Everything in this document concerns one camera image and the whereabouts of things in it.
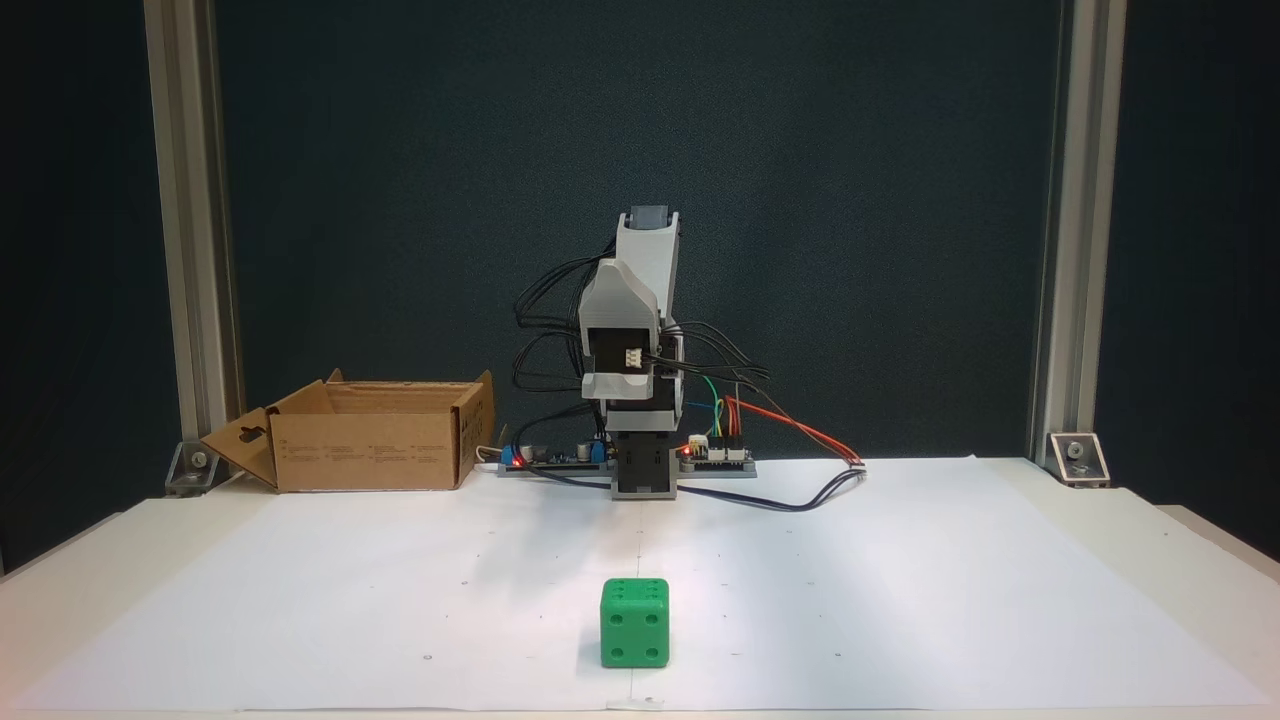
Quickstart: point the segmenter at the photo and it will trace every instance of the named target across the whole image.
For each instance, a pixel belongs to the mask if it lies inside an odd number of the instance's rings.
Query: green wire
[[[716,407],[716,424],[712,425],[709,430],[707,430],[707,434],[713,434],[712,430],[714,430],[714,434],[719,436],[719,409],[721,409],[719,392],[716,391],[716,383],[713,383],[710,378],[703,375],[703,379],[707,380],[707,386],[712,388],[712,397],[714,398],[712,400],[712,406]]]

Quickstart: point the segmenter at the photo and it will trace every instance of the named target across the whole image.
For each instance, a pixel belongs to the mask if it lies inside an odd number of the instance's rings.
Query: table
[[[1075,537],[1130,584],[1156,601],[1193,637],[1213,648],[1258,689],[1280,698],[1280,585],[1125,489],[1069,489],[1020,459],[984,460],[1052,523]],[[0,584],[0,706],[95,637],[140,598],[179,571],[204,548],[247,521],[270,497],[252,480],[229,483],[202,498],[148,500]],[[1212,534],[1204,527],[1204,534]],[[140,556],[147,562],[137,562]],[[396,712],[462,717],[461,712]],[[17,717],[155,717],[156,714],[22,711]],[[266,714],[239,712],[237,717]],[[324,712],[325,716],[358,716]],[[553,717],[557,714],[480,714],[485,717]],[[584,714],[625,717],[618,711]],[[739,714],[694,714],[746,716]],[[751,712],[753,717],[794,712]],[[1050,711],[847,711],[858,719],[1280,717],[1276,706],[1161,707]]]

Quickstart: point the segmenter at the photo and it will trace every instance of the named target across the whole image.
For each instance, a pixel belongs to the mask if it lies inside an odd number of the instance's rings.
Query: red wire
[[[810,436],[814,436],[814,437],[820,438],[822,441],[824,441],[826,445],[831,450],[835,450],[836,454],[840,455],[841,457],[844,457],[845,460],[851,460],[851,461],[859,462],[859,464],[863,461],[861,456],[859,456],[856,452],[854,452],[854,450],[851,447],[849,447],[847,445],[840,442],[838,439],[836,439],[836,438],[833,438],[833,437],[831,437],[831,436],[828,436],[826,433],[815,430],[814,428],[810,428],[809,425],[805,425],[804,423],[792,420],[792,419],[787,418],[786,415],[780,415],[780,414],[777,414],[777,413],[774,413],[772,410],[765,410],[764,407],[760,407],[758,405],[751,405],[750,402],[744,402],[744,401],[741,401],[741,400],[739,400],[739,398],[736,398],[733,396],[728,396],[728,402],[731,404],[731,407],[735,406],[735,405],[741,405],[742,407],[746,407],[748,410],[750,410],[753,413],[756,413],[759,415],[764,415],[765,418],[771,418],[773,420],[778,420],[778,421],[786,423],[788,425],[795,425],[795,427],[800,428],[803,432],[809,433]]]

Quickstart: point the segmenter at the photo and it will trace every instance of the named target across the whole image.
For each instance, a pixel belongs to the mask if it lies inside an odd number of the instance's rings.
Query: green die
[[[671,659],[671,597],[660,578],[613,578],[600,593],[600,664],[664,667]]]

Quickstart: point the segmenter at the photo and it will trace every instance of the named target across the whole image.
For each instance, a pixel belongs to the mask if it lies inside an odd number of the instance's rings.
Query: white paper sheet
[[[826,461],[760,462],[800,500]],[[611,577],[663,577],[672,661],[599,665]],[[1010,708],[1267,698],[975,460],[897,460],[786,515],[474,477],[291,495],[23,708]]]

